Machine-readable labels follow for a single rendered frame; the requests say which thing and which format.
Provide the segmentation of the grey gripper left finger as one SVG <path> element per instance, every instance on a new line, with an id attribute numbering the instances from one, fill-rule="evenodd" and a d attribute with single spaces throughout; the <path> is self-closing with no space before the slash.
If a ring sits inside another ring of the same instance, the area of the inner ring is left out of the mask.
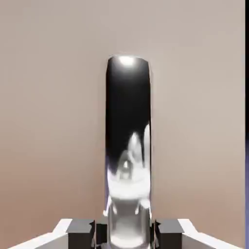
<path id="1" fill-rule="evenodd" d="M 107 219 L 61 219 L 52 232 L 8 249 L 107 249 Z"/>

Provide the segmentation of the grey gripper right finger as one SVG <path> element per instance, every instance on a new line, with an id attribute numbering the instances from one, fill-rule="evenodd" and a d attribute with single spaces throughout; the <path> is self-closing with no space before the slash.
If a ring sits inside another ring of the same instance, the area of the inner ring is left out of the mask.
<path id="1" fill-rule="evenodd" d="M 242 249 L 198 232 L 190 219 L 155 220 L 151 229 L 152 249 Z"/>

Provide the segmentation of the beige cabinet door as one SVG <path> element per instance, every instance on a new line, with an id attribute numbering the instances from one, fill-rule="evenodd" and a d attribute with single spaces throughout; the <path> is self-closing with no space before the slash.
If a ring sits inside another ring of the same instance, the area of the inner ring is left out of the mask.
<path id="1" fill-rule="evenodd" d="M 0 0 L 0 249 L 105 204 L 105 73 L 152 69 L 153 215 L 245 245 L 245 0 Z"/>

